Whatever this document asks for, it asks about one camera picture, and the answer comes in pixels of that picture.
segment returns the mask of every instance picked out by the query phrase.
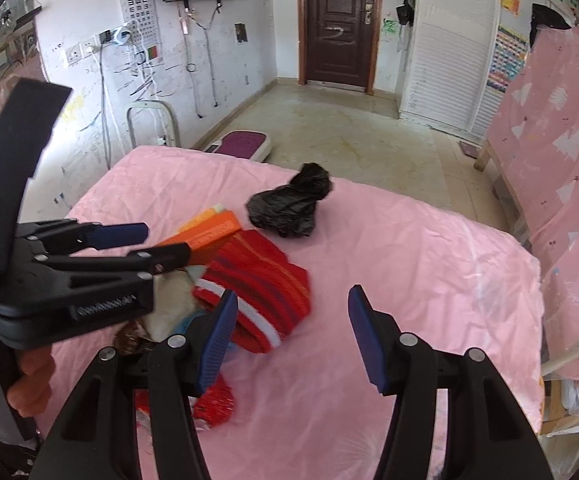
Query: white closet door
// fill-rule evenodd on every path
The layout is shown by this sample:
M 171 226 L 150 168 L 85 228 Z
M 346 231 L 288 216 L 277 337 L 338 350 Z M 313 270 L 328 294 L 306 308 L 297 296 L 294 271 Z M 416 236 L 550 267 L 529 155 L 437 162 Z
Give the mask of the white closet door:
M 499 0 L 417 0 L 402 112 L 470 130 L 491 59 Z
M 507 9 L 500 7 L 499 28 L 502 29 L 503 34 L 511 32 L 515 36 L 527 41 L 529 47 L 529 33 L 531 31 L 531 13 L 533 4 L 541 4 L 549 6 L 549 0 L 518 0 L 519 8 L 517 12 L 510 12 Z M 498 43 L 501 41 L 497 39 L 495 48 L 498 48 Z M 481 100 L 476 120 L 472 127 L 472 133 L 478 137 L 485 137 L 487 128 L 493 120 L 496 111 L 498 110 L 505 91 L 501 88 L 493 88 L 489 84 L 485 86 L 485 92 Z

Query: blue gripper pad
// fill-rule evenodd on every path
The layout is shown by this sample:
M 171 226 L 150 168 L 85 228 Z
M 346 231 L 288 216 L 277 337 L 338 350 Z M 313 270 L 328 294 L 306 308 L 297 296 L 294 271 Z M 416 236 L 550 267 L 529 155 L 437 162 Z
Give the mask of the blue gripper pad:
M 385 350 L 377 333 L 374 310 L 361 285 L 354 285 L 349 290 L 347 311 L 369 382 L 383 394 L 387 387 Z
M 214 326 L 201 350 L 199 373 L 196 379 L 196 389 L 200 394 L 205 393 L 216 382 L 220 365 L 236 326 L 237 314 L 238 297 L 231 290 L 226 290 L 212 313 Z
M 112 247 L 139 245 L 148 238 L 149 234 L 150 229 L 143 223 L 101 225 L 87 235 L 87 242 L 97 250 L 111 249 Z

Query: black plastic bag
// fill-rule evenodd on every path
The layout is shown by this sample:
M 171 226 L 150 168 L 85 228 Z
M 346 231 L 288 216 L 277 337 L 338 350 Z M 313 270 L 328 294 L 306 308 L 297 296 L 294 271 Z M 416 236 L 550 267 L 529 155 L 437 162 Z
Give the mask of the black plastic bag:
M 316 162 L 303 164 L 289 184 L 255 194 L 247 202 L 250 222 L 281 237 L 310 236 L 316 202 L 332 190 L 329 173 Z

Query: white wall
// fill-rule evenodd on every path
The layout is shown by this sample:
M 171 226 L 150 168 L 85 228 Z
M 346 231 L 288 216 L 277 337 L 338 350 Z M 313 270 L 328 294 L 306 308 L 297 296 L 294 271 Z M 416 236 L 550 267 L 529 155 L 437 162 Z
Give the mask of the white wall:
M 402 4 L 403 0 L 383 0 L 381 23 L 385 18 L 396 19 L 396 7 Z M 298 78 L 298 0 L 274 0 L 274 35 L 279 77 Z M 398 33 L 390 34 L 381 27 L 375 89 L 394 92 L 401 54 Z
M 22 218 L 43 219 L 63 216 L 70 207 L 106 172 L 103 158 L 101 86 L 98 67 L 90 56 L 66 68 L 62 51 L 103 30 L 122 25 L 119 0 L 37 0 L 42 12 L 36 18 L 39 48 L 51 82 L 74 89 L 58 121 L 50 145 L 45 150 L 35 179 L 28 186 Z M 214 107 L 205 51 L 204 35 L 190 27 L 191 62 L 197 66 L 199 104 L 204 118 L 194 111 L 190 74 L 183 60 L 183 36 L 177 4 L 156 0 L 162 38 L 163 62 L 154 69 L 162 99 L 176 115 L 184 147 L 191 147 L 208 130 L 249 96 L 276 78 L 272 0 L 223 0 L 221 13 L 209 32 L 214 61 L 218 107 Z M 194 0 L 197 17 L 207 22 L 215 3 Z M 237 44 L 234 23 L 245 23 L 248 43 Z M 130 47 L 109 46 L 103 50 L 106 83 L 114 115 L 116 133 L 108 111 L 113 162 L 130 150 L 124 107 L 136 100 L 131 95 L 141 85 L 138 77 L 125 70 Z M 143 99 L 152 98 L 149 94 Z M 149 112 L 133 116 L 139 144 L 156 144 L 162 125 Z

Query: yellow stain on wall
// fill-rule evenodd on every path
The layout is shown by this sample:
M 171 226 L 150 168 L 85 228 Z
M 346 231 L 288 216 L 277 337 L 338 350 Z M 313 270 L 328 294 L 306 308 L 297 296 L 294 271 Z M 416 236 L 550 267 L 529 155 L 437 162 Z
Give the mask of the yellow stain on wall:
M 73 123 L 78 119 L 76 114 L 83 109 L 85 104 L 86 100 L 83 94 L 75 95 L 74 98 L 65 105 L 58 119 L 67 123 Z

